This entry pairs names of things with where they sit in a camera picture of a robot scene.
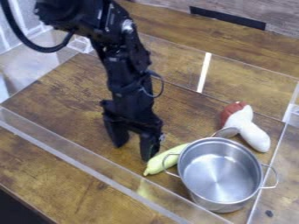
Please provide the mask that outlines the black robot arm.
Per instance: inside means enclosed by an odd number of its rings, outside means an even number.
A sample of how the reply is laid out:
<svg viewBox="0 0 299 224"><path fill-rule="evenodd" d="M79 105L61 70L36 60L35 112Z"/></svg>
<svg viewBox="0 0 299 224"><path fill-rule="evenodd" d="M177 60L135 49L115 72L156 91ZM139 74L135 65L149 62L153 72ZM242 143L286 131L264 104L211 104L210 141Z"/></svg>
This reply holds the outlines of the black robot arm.
<svg viewBox="0 0 299 224"><path fill-rule="evenodd" d="M163 120L153 112L155 98L148 69L151 53L140 41L136 24L115 0L35 0L33 14L53 29L67 32L52 47L36 45L24 35L8 0L0 0L4 17L15 36L40 53L55 53L75 35L88 38L107 71L109 100L100 102L108 136L121 147L133 131L140 137L140 156L149 160L160 149Z"/></svg>

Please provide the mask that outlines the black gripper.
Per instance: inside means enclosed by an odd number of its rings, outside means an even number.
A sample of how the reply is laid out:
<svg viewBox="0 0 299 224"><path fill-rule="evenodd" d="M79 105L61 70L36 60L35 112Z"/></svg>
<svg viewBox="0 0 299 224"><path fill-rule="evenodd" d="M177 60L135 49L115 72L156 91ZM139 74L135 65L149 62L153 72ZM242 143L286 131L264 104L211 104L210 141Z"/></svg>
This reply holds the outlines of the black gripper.
<svg viewBox="0 0 299 224"><path fill-rule="evenodd" d="M151 84L111 85L111 100L103 100L103 120L113 145L121 147L128 131L140 135L140 156L148 161L160 150L164 139L163 121L153 112L155 98Z"/></svg>

